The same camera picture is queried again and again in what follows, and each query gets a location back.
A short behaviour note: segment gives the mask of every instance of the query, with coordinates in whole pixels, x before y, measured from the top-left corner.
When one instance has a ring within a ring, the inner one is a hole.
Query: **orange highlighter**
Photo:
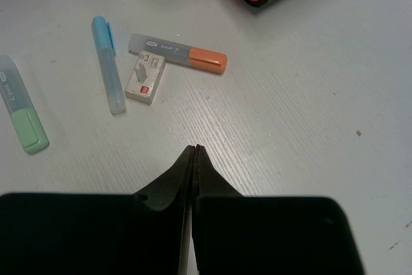
[[[139,33],[131,35],[129,51],[137,55],[141,51],[147,51],[165,57],[166,61],[219,74],[225,72],[227,64],[225,54],[148,37]]]

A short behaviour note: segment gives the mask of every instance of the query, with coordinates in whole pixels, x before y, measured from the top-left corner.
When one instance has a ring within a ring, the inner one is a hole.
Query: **green cap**
[[[20,109],[11,116],[14,129],[26,153],[37,153],[49,145],[49,139],[34,109]]]

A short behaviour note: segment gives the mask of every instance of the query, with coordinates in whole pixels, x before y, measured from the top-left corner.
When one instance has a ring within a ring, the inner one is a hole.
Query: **green highlighter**
[[[19,71],[7,55],[0,56],[0,92],[24,151],[34,154],[46,148],[49,140]]]

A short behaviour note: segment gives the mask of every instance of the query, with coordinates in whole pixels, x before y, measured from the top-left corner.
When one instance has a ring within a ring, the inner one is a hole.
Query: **blue cap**
[[[93,31],[93,38],[95,40],[96,50],[102,50],[104,48],[111,48],[115,51],[115,44],[113,42],[113,36],[111,34],[110,24],[106,22],[104,17],[96,16],[91,23],[91,29]]]

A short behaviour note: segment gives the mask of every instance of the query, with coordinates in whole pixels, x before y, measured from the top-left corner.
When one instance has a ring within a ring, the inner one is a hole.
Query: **white logo on highlighter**
[[[154,46],[154,47],[157,47],[157,46],[158,46],[158,44],[155,43],[155,42],[153,42],[153,41],[147,41],[147,42],[146,42],[146,45],[148,45],[148,46]]]
[[[3,71],[0,72],[0,79],[1,79],[2,82],[6,82],[6,81],[7,81],[6,75],[5,75],[5,73],[4,73]]]

